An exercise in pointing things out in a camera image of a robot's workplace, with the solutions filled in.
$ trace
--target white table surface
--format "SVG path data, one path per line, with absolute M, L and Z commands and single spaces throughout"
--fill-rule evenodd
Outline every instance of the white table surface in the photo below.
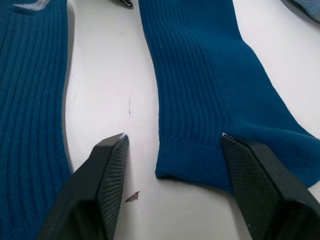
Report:
M 320 138 L 320 24 L 282 1 L 234 0 L 238 26 L 295 119 Z M 115 240 L 250 240 L 228 195 L 155 177 L 157 82 L 138 0 L 133 4 L 68 2 L 64 110 L 73 169 L 100 140 L 126 132 L 130 151 Z M 320 201 L 320 184 L 310 190 Z M 137 191 L 138 200 L 124 203 Z

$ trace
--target white logo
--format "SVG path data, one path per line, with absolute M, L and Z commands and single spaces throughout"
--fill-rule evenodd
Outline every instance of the white logo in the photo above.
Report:
M 40 10 L 44 9 L 49 2 L 50 2 L 50 0 L 37 0 L 35 3 L 13 4 L 13 6 L 23 8 L 23 9 L 33 10 L 33 11 L 40 11 Z

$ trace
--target sock cuff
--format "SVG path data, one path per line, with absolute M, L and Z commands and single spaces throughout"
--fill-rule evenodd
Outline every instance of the sock cuff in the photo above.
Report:
M 64 6 L 67 8 L 66 0 L 4 0 L 0 1 L 0 12 L 11 11 L 19 15 L 26 16 L 43 16 L 47 15 L 49 12 L 57 12 L 59 6 Z
M 220 144 L 199 144 L 174 136 L 160 138 L 155 175 L 223 189 L 232 193 Z

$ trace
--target textured grip surface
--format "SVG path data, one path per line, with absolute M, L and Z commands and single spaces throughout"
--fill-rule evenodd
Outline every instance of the textured grip surface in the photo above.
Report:
M 254 161 L 250 149 L 229 138 L 222 139 L 232 189 L 253 240 L 264 240 L 277 211 L 280 196 Z
M 114 239 L 116 230 L 124 186 L 128 145 L 128 137 L 125 135 L 113 148 L 97 194 L 107 240 Z
M 320 204 L 267 145 L 229 135 L 221 144 L 253 240 L 320 239 Z

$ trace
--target blue sock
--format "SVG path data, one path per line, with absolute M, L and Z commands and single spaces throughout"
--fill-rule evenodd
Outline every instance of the blue sock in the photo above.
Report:
M 67 1 L 35 1 L 0 1 L 1 240 L 33 240 L 70 176 L 62 136 Z
M 320 1 L 319 0 L 293 0 L 298 3 L 315 21 L 320 23 Z
M 222 133 L 267 144 L 307 187 L 320 141 L 293 118 L 252 49 L 232 0 L 139 0 L 159 97 L 158 178 L 231 192 Z

